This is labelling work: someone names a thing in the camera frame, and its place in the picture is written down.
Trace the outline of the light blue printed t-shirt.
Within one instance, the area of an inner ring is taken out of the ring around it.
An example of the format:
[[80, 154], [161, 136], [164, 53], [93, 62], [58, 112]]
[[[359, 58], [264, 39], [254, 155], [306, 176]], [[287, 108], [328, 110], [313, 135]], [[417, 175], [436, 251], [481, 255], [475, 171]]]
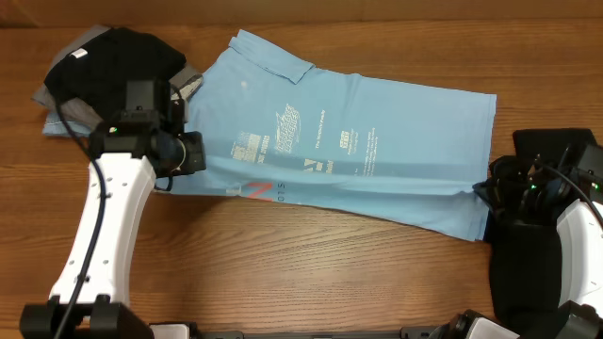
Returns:
[[343, 210], [483, 238], [497, 98], [323, 70], [247, 31], [204, 72], [188, 131], [206, 168], [179, 195]]

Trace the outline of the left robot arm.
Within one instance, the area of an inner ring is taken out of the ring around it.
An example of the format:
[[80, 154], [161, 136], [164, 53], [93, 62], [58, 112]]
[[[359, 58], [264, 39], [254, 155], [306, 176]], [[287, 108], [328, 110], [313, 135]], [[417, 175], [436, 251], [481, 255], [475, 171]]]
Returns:
[[149, 324], [129, 307], [133, 251], [156, 180], [206, 168], [202, 136], [185, 132], [186, 122], [187, 101], [175, 85], [127, 83], [124, 106], [83, 148], [90, 177], [73, 246], [49, 299], [23, 308], [23, 337], [199, 337], [193, 322]]

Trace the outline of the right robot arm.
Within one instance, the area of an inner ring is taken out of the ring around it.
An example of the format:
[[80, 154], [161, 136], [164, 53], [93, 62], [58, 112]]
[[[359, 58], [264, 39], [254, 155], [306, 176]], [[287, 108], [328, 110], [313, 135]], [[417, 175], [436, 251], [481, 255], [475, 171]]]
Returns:
[[431, 338], [602, 335], [602, 149], [556, 162], [503, 156], [474, 186], [490, 209], [495, 318], [467, 310]]

